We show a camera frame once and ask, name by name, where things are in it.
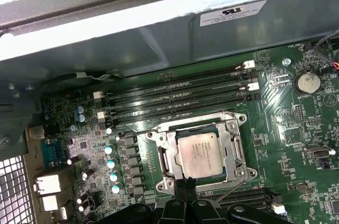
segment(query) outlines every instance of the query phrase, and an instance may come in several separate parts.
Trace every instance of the chip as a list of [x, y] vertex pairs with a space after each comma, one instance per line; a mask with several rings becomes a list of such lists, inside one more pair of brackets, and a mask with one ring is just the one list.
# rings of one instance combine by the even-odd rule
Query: chip
[[80, 143], [80, 148], [81, 148], [81, 149], [87, 148], [86, 142], [81, 142], [81, 143]]
[[97, 164], [98, 165], [105, 165], [105, 160], [104, 159], [98, 159]]
[[339, 213], [339, 201], [332, 201], [333, 213]]
[[111, 207], [116, 207], [118, 205], [117, 201], [116, 200], [111, 200], [110, 201], [110, 206]]
[[180, 138], [178, 149], [180, 157], [177, 160], [186, 178], [203, 178], [223, 173], [218, 138], [214, 132]]
[[297, 187], [295, 185], [290, 185], [290, 191], [296, 191]]
[[106, 129], [106, 124], [104, 122], [99, 122], [99, 128], [101, 130], [105, 130]]
[[298, 191], [300, 191], [300, 192], [307, 192], [308, 191], [307, 184], [299, 184], [298, 185]]

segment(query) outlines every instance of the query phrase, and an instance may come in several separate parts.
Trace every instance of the metal mesh vent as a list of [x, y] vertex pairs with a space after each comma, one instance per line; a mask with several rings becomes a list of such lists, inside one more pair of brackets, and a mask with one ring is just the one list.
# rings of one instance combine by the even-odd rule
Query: metal mesh vent
[[0, 162], [0, 224], [34, 223], [22, 157]]

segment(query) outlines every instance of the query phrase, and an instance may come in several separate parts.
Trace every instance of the cable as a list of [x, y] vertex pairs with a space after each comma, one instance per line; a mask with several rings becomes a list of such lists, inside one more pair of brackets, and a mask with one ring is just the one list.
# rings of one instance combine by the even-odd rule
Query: cable
[[56, 83], [60, 83], [62, 81], [66, 81], [69, 79], [75, 79], [75, 78], [91, 78], [94, 80], [105, 80], [107, 78], [109, 78], [111, 75], [110, 74], [103, 74], [100, 77], [94, 77], [92, 75], [88, 75], [86, 72], [73, 72], [73, 73], [68, 73], [68, 74], [64, 74], [61, 76], [57, 76], [55, 78], [52, 78], [50, 80], [47, 80], [46, 82], [44, 82], [44, 84], [39, 88], [39, 92], [42, 92], [47, 86], [51, 86], [54, 85]]
[[316, 54], [317, 57], [319, 57], [320, 59], [326, 61], [327, 63], [333, 65], [336, 69], [339, 69], [339, 63], [331, 60], [330, 58], [328, 58], [327, 56], [325, 56], [324, 54], [322, 54], [321, 52], [319, 52], [319, 48], [320, 46], [326, 42], [327, 40], [329, 40], [330, 38], [332, 38], [333, 36], [336, 36], [337, 34], [339, 34], [339, 29], [335, 30], [334, 32], [329, 33], [328, 35], [325, 35], [324, 37], [322, 37], [314, 46], [314, 53]]
[[102, 75], [102, 76], [100, 76], [100, 77], [94, 77], [94, 76], [92, 76], [91, 79], [102, 81], [102, 80], [105, 80], [105, 79], [109, 78], [110, 76], [111, 76], [110, 74], [104, 74], [104, 75]]

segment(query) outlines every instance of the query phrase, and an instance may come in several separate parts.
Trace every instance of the white label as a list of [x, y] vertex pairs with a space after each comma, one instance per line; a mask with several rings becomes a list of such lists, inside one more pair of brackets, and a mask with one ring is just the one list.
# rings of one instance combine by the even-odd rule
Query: white label
[[233, 19], [241, 19], [243, 17], [256, 15], [265, 3], [266, 1], [260, 1], [202, 14], [200, 16], [200, 26], [217, 24]]

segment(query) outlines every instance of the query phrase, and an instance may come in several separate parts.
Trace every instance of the electrolytic capacitor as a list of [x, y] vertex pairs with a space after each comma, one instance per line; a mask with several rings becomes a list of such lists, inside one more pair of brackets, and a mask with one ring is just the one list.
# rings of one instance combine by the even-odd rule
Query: electrolytic capacitor
[[85, 121], [86, 121], [86, 116], [84, 116], [83, 114], [80, 114], [80, 115], [78, 116], [78, 121], [79, 121], [79, 122], [85, 122]]
[[87, 198], [88, 198], [88, 194], [84, 193], [76, 200], [76, 202], [78, 204], [82, 204], [83, 202], [85, 202], [87, 200]]
[[73, 164], [77, 163], [78, 161], [80, 161], [80, 158], [78, 156], [75, 156], [75, 157], [72, 157], [71, 159], [68, 159], [67, 164], [73, 165]]
[[85, 108], [85, 107], [83, 107], [83, 106], [78, 106], [78, 107], [76, 108], [76, 112], [77, 112], [78, 114], [85, 113], [86, 111], [87, 111], [87, 108]]
[[83, 179], [87, 179], [93, 174], [94, 174], [94, 169], [91, 168], [91, 169], [87, 170], [86, 172], [83, 172], [82, 177], [83, 177]]
[[106, 129], [106, 134], [107, 134], [107, 135], [112, 134], [112, 129], [111, 129], [111, 128], [107, 128], [107, 129]]
[[85, 202], [83, 202], [80, 206], [79, 206], [79, 211], [83, 212], [87, 207], [90, 206], [90, 203], [88, 200], [86, 200]]
[[76, 131], [78, 128], [77, 128], [75, 125], [71, 125], [71, 126], [69, 127], [69, 129], [70, 129], [71, 132], [74, 132], [74, 131]]
[[117, 183], [115, 183], [115, 184], [113, 185], [113, 187], [112, 187], [112, 192], [113, 192], [114, 194], [119, 194], [119, 192], [120, 192], [121, 189], [122, 189], [122, 184], [119, 183], [119, 182], [117, 182]]
[[105, 147], [105, 153], [106, 154], [111, 154], [113, 151], [115, 150], [115, 146], [114, 145], [109, 145]]
[[112, 182], [116, 182], [118, 179], [120, 178], [120, 172], [119, 171], [114, 171], [111, 175], [110, 175], [110, 180]]
[[116, 158], [112, 158], [107, 162], [107, 167], [113, 169], [118, 164], [118, 160]]

